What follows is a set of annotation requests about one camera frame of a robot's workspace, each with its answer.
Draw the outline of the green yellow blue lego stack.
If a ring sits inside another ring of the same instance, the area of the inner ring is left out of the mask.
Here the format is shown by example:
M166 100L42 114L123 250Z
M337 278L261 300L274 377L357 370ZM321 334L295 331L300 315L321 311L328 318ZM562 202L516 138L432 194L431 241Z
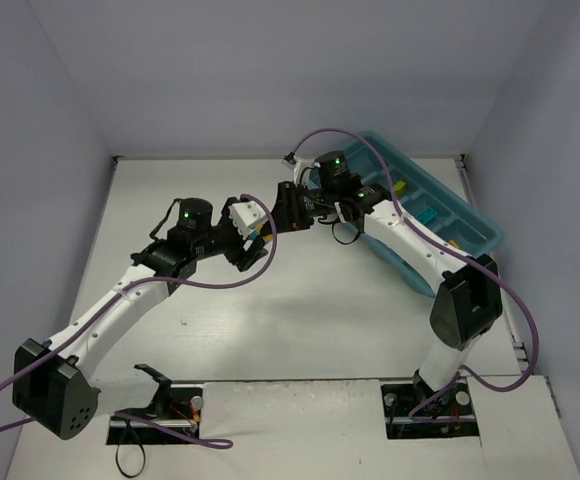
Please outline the green yellow blue lego stack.
M260 230L256 230L249 235L249 239L252 241L255 241L256 239L261 239L265 244L268 244L273 241L273 235L272 234L262 235Z

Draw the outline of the green curved lego piece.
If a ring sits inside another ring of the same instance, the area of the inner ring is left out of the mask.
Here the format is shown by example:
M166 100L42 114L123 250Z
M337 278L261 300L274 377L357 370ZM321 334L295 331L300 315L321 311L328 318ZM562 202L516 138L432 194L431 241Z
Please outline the green curved lego piece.
M407 184L405 181L399 180L394 184L394 192L397 195L402 195L406 191L406 188Z

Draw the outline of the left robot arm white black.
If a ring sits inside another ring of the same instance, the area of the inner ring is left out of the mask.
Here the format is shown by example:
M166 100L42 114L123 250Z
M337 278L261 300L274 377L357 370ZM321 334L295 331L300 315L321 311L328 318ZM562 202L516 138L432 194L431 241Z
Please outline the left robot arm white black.
M176 199L176 224L132 254L132 263L86 314L44 342L26 340L16 351L13 404L62 440L74 438L98 415L144 411L160 417L172 402L171 380L137 364L129 380L103 381L96 369L122 337L181 285L190 284L200 261L224 256L244 272L272 257L278 222L257 199L229 198L219 222L199 198Z

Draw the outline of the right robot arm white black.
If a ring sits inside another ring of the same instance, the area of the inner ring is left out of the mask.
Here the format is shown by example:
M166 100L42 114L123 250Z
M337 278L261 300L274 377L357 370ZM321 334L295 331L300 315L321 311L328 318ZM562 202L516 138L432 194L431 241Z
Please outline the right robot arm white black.
M313 162L288 154L293 172L278 187L273 208L278 232L310 228L318 217L352 225L412 267L434 290L429 316L436 337L413 378L426 397L449 389L474 345L502 314L497 265L454 248L423 226L381 184L365 184L342 151Z

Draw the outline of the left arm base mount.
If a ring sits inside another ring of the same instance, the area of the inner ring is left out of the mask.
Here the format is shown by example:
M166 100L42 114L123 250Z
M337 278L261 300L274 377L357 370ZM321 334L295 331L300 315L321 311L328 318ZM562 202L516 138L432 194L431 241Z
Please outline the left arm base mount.
M177 383L147 364L136 364L134 369L158 385L151 401L141 408L127 408L124 412L149 419L166 429L198 438L203 408L203 385ZM144 423L113 416L108 424L107 445L171 445L189 444L154 429Z

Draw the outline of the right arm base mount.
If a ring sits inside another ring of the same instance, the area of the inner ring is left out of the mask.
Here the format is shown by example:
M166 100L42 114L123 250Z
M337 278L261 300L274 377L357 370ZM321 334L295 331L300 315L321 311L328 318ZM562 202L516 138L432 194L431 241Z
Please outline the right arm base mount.
M474 405L465 380L426 403L423 390L410 383L380 386L388 440L442 440L479 437Z

